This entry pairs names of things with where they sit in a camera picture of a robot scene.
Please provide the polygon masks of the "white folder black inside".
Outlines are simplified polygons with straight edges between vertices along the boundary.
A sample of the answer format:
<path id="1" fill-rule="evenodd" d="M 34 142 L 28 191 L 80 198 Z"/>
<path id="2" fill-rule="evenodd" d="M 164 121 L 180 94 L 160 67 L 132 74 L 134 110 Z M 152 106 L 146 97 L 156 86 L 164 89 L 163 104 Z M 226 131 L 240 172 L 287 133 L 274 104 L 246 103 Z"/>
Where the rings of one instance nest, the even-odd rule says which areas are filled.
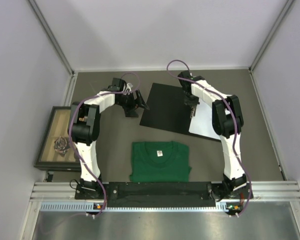
<path id="1" fill-rule="evenodd" d="M 153 83 L 147 99 L 149 110 L 142 114 L 140 125 L 168 132 L 215 140 L 189 133 L 191 107 L 184 104 L 181 87 Z"/>

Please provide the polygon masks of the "white printed paper stack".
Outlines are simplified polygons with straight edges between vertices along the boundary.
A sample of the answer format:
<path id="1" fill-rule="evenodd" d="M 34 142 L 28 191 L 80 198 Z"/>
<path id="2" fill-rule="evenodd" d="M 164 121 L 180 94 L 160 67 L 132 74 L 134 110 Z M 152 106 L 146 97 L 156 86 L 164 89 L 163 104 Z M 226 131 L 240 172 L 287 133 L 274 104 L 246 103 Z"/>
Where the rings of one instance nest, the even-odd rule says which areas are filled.
<path id="1" fill-rule="evenodd" d="M 189 133 L 220 141 L 212 125 L 212 108 L 199 99 L 195 114 L 191 118 Z"/>

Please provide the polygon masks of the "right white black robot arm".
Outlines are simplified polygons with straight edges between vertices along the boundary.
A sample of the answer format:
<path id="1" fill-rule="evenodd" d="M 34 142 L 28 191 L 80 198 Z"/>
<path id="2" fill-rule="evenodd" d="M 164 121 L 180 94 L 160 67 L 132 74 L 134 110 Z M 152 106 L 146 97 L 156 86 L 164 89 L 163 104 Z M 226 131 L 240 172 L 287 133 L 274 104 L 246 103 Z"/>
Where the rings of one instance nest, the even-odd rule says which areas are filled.
<path id="1" fill-rule="evenodd" d="M 186 103 L 195 106 L 203 101 L 211 108 L 212 128 L 220 137 L 224 170 L 221 187 L 211 187 L 213 198 L 235 198 L 247 185 L 247 175 L 242 167 L 240 137 L 244 119 L 239 98 L 221 93 L 202 76 L 192 76 L 189 70 L 178 74 L 177 79 L 185 94 Z"/>

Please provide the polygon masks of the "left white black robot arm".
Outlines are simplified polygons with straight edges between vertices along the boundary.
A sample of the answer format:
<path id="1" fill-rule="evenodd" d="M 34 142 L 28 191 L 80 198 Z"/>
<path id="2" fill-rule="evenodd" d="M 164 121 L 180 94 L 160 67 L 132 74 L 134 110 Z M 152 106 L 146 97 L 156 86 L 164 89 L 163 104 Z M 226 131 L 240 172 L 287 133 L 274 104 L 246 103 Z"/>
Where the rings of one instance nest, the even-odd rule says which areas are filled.
<path id="1" fill-rule="evenodd" d="M 92 198 L 99 198 L 104 191 L 101 170 L 98 166 L 96 143 L 101 129 L 101 114 L 106 109 L 118 105 L 127 118 L 137 118 L 136 109 L 148 110 L 139 87 L 122 78 L 114 78 L 111 85 L 96 95 L 81 102 L 73 102 L 68 124 L 69 145 L 79 158 L 81 177 L 78 190 L 86 190 Z"/>

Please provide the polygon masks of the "green folded t-shirt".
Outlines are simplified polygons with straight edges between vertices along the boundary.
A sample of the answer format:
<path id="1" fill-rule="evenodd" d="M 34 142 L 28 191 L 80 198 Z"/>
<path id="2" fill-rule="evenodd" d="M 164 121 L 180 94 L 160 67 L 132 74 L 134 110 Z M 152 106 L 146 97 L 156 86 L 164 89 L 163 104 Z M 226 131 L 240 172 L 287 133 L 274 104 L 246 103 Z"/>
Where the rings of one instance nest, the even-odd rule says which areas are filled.
<path id="1" fill-rule="evenodd" d="M 190 149 L 176 141 L 140 141 L 131 147 L 133 183 L 187 183 Z"/>

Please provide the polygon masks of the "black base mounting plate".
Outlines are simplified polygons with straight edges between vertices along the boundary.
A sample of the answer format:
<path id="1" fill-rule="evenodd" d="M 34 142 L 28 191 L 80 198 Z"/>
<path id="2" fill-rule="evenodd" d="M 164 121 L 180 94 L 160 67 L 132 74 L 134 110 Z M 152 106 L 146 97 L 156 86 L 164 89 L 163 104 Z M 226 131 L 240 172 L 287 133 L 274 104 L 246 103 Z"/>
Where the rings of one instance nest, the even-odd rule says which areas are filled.
<path id="1" fill-rule="evenodd" d="M 75 190 L 76 200 L 106 200 L 109 208 L 187 208 L 213 207 L 216 200 L 247 199 L 250 187 L 247 185 L 237 191 L 227 192 L 221 182 L 165 182 L 133 183 L 109 182 L 102 188 L 84 188 L 81 185 Z"/>

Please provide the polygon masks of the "black glass-lid display box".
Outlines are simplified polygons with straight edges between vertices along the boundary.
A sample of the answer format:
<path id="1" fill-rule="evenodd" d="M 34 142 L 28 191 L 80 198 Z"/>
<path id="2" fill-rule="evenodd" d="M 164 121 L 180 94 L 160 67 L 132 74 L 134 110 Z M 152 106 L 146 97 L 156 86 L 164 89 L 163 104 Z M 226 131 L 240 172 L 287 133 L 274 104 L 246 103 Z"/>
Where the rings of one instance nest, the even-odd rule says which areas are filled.
<path id="1" fill-rule="evenodd" d="M 80 160 L 70 146 L 68 123 L 71 108 L 53 106 L 43 139 L 34 161 L 34 167 L 42 171 L 80 172 Z"/>

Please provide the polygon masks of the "left aluminium corner post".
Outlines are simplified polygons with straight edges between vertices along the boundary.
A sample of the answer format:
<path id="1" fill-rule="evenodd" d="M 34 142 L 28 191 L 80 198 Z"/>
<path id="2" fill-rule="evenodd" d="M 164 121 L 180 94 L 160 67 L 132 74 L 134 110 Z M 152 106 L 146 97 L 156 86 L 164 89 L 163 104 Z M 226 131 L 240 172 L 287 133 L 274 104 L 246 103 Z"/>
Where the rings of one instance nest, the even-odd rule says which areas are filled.
<path id="1" fill-rule="evenodd" d="M 34 13 L 35 17 L 39 21 L 43 31 L 45 32 L 50 44 L 52 45 L 54 51 L 56 52 L 59 60 L 65 67 L 66 71 L 69 73 L 70 76 L 73 76 L 75 71 L 71 67 L 69 61 L 67 60 L 60 44 L 57 41 L 57 38 L 55 37 L 53 31 L 51 30 L 46 18 L 44 17 L 44 14 L 42 13 L 38 3 L 35 0 L 26 0 L 26 2 L 29 4 L 32 12 Z"/>

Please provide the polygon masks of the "aluminium corner post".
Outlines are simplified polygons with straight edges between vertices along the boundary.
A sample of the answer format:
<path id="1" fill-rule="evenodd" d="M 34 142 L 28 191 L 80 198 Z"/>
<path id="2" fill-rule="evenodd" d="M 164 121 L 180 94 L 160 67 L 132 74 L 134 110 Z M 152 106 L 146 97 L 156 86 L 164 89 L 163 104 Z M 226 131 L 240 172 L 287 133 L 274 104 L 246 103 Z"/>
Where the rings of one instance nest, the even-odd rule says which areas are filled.
<path id="1" fill-rule="evenodd" d="M 257 67 L 258 63 L 260 62 L 261 58 L 263 57 L 265 51 L 267 50 L 268 46 L 270 45 L 271 41 L 275 37 L 275 34 L 279 30 L 280 26 L 282 25 L 284 19 L 287 17 L 291 9 L 295 4 L 295 0 L 286 0 L 282 9 L 280 10 L 278 16 L 276 17 L 274 23 L 272 24 L 268 34 L 266 35 L 260 49 L 258 50 L 255 58 L 253 59 L 250 67 L 249 72 L 252 73 L 254 69 Z"/>
<path id="2" fill-rule="evenodd" d="M 39 21 L 43 31 L 45 32 L 50 44 L 52 45 L 54 51 L 56 52 L 59 60 L 65 67 L 66 71 L 69 73 L 70 76 L 73 76 L 75 71 L 71 67 L 69 61 L 67 60 L 60 44 L 57 41 L 57 38 L 55 37 L 53 31 L 51 30 L 46 18 L 44 17 L 44 14 L 42 13 L 38 3 L 35 0 L 26 0 L 26 2 L 29 4 L 32 12 L 34 13 L 35 17 Z"/>

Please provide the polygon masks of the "aluminium front rail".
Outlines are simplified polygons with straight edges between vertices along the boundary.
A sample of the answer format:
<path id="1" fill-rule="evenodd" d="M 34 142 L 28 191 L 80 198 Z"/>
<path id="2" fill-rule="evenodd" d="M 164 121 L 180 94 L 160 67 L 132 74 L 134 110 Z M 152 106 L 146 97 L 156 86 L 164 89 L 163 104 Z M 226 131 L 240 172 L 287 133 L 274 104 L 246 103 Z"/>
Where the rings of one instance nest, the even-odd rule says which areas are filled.
<path id="1" fill-rule="evenodd" d="M 296 181 L 253 181 L 253 202 L 300 202 L 300 188 Z M 75 190 L 68 182 L 36 182 L 32 188 L 32 202 L 65 202 L 75 199 Z"/>

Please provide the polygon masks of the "right aluminium corner post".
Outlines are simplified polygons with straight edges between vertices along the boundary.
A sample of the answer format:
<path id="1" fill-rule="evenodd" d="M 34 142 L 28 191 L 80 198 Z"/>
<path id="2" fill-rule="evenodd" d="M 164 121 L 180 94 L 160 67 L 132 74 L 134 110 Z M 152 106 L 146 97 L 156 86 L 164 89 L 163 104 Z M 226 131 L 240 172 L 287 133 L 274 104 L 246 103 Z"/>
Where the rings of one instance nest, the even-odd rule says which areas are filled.
<path id="1" fill-rule="evenodd" d="M 258 63 L 260 62 L 261 58 L 263 57 L 265 51 L 267 50 L 268 46 L 270 45 L 271 41 L 275 37 L 275 34 L 279 30 L 280 26 L 282 25 L 284 19 L 287 17 L 291 9 L 295 4 L 295 0 L 286 0 L 282 9 L 280 10 L 278 16 L 276 17 L 274 23 L 272 24 L 268 34 L 266 35 L 260 49 L 258 50 L 255 58 L 253 59 L 250 67 L 249 72 L 252 73 L 254 69 L 257 67 Z"/>

